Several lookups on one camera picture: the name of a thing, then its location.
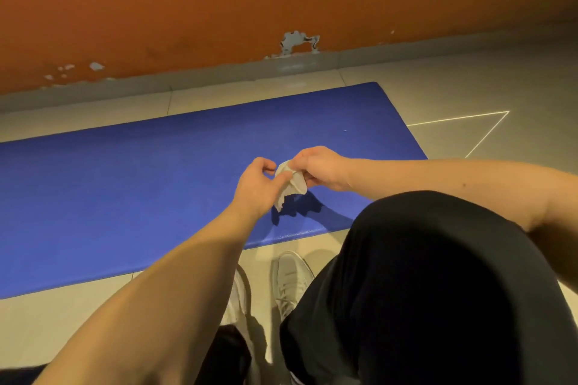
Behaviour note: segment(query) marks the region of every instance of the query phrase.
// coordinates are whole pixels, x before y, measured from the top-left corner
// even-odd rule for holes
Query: white light line
[[[482,137],[482,139],[477,143],[477,145],[474,146],[473,149],[468,153],[468,155],[466,155],[466,156],[464,157],[465,159],[468,158],[472,152],[474,152],[474,149],[475,149],[475,148],[477,148],[477,147],[480,146],[481,142],[483,142],[484,140],[486,140],[486,137],[488,137],[489,134],[490,134],[492,131],[494,131],[494,128],[497,127],[497,126],[499,125],[499,123],[502,122],[502,120],[504,120],[504,118],[509,115],[509,113],[510,113],[509,111],[506,111],[506,114],[504,114],[504,115],[502,116],[502,118],[496,122],[496,125],[494,125],[490,131],[488,131],[488,134],[486,134],[484,137]]]
[[[425,125],[426,123],[437,123],[437,122],[447,122],[448,120],[458,120],[458,119],[468,119],[468,118],[480,118],[482,116],[493,116],[493,115],[498,115],[498,114],[502,114],[504,113],[504,116],[506,116],[509,111],[495,111],[493,113],[483,113],[480,115],[473,115],[473,116],[461,116],[459,118],[449,118],[449,119],[440,119],[440,120],[430,120],[429,122],[420,122],[420,123],[412,123],[410,125],[407,125],[408,127],[414,127],[416,125]]]

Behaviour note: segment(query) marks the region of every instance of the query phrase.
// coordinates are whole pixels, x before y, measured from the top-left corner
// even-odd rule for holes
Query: white cloth
[[[284,171],[293,172],[293,177],[291,178],[291,181],[289,181],[289,183],[287,183],[285,187],[281,190],[279,199],[275,203],[275,208],[277,209],[278,212],[280,212],[281,208],[283,208],[286,196],[294,195],[296,193],[300,195],[305,195],[307,193],[307,183],[305,182],[305,178],[303,177],[303,172],[294,171],[287,165],[287,163],[289,163],[289,160],[281,163],[278,166],[277,170],[275,171],[276,177],[278,176],[278,174]]]

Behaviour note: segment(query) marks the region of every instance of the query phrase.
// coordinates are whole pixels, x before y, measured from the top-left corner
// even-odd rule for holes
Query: forearm
[[[179,383],[184,374],[196,376],[255,222],[242,207],[229,206],[105,302],[37,383],[66,377],[72,385],[132,384],[150,374]]]
[[[348,183],[369,199],[434,190],[484,206],[526,231],[545,218],[561,172],[491,160],[374,161],[352,159]]]

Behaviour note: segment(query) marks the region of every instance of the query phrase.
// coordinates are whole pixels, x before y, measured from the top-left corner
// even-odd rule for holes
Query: person
[[[374,200],[316,278],[294,254],[275,264],[294,381],[574,383],[576,328],[551,268],[576,291],[578,177],[515,162],[348,159],[324,147],[290,167],[308,187]],[[219,325],[227,304],[244,313],[235,266],[290,179],[262,174],[274,169],[256,159],[231,205],[106,301],[35,384],[194,383],[211,379],[209,364],[239,366],[213,383],[250,376],[250,338],[231,332],[222,343]]]

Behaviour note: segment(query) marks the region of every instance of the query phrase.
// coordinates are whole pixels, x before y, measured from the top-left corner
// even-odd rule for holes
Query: hand
[[[266,214],[293,176],[291,171],[282,172],[272,180],[263,175],[263,172],[274,175],[276,168],[274,162],[263,157],[253,160],[239,179],[232,204],[255,215],[255,220]]]
[[[347,168],[351,159],[342,157],[324,146],[303,149],[297,154],[289,167],[303,171],[307,187],[323,184],[332,190],[351,190],[347,183]]]

